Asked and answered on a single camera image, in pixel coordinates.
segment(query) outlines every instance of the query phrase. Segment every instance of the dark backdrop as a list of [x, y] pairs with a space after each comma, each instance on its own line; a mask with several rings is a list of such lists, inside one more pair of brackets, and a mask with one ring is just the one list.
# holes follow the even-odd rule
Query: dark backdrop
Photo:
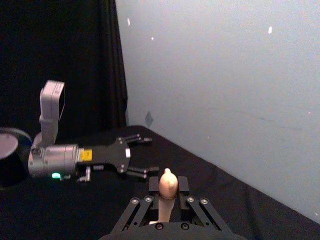
[[47, 80], [66, 85], [58, 138], [126, 125], [114, 0], [2, 1], [0, 14], [0, 126], [40, 132]]

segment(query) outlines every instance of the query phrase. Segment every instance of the screw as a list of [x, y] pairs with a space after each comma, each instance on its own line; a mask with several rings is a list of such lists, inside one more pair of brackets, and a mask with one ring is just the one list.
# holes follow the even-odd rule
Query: screw
[[208, 203], [208, 200], [205, 199], [205, 198], [202, 198], [202, 199], [201, 199], [201, 203], [202, 203], [202, 204], [207, 204], [207, 203]]
[[155, 229], [157, 229], [157, 230], [162, 230], [163, 228], [164, 228], [164, 226], [162, 225], [162, 223], [157, 223], [155, 225]]
[[195, 200], [195, 199], [194, 199], [192, 196], [190, 196], [190, 197], [187, 198], [187, 201], [188, 201], [189, 203], [192, 203], [194, 200]]
[[188, 230], [188, 229], [189, 229], [189, 225], [184, 222], [184, 223], [181, 224], [181, 228], [182, 228], [183, 230]]
[[146, 202], [150, 203], [150, 202], [152, 201], [152, 198], [151, 198], [150, 196], [146, 196], [146, 197], [144, 198], [144, 200], [145, 200]]
[[136, 198], [134, 198], [134, 199], [132, 199], [131, 200], [131, 203], [133, 203], [133, 204], [137, 204], [139, 201], [138, 201], [138, 199], [136, 199]]

